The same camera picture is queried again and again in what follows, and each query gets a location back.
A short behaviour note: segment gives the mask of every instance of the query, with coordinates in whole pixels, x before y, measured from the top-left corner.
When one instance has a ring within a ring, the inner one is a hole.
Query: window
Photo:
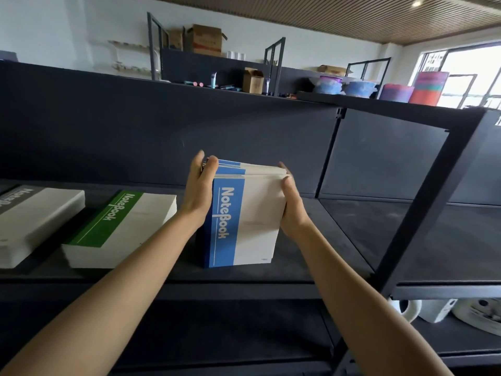
[[[409,85],[419,72],[446,71],[449,79],[438,106],[501,109],[501,42],[422,54]]]

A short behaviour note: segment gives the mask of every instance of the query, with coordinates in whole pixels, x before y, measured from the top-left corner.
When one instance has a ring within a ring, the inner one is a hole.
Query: forearm
[[[363,373],[451,375],[422,336],[334,251],[313,224],[294,237]]]
[[[1,376],[106,375],[196,227],[177,214],[32,339]]]

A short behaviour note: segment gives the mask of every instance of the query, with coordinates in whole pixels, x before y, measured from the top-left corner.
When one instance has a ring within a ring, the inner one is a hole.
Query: person's left arm
[[[193,159],[182,207],[119,266],[62,311],[0,376],[107,375],[152,303],[179,254],[204,223],[218,167],[204,152]]]

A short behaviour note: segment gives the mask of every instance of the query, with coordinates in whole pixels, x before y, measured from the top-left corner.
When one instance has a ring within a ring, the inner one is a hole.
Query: wooden ceiling
[[[422,0],[418,7],[411,7],[416,0],[162,1],[402,45],[501,25],[501,0]]]

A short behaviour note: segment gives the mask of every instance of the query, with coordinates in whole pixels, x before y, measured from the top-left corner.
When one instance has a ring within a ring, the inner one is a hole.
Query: stack of notebooks
[[[0,195],[0,268],[14,268],[85,207],[83,190],[23,185]]]
[[[176,211],[175,195],[120,191],[63,251],[72,268],[115,268]]]
[[[285,169],[219,160],[212,206],[198,231],[205,266],[270,263],[284,214]]]

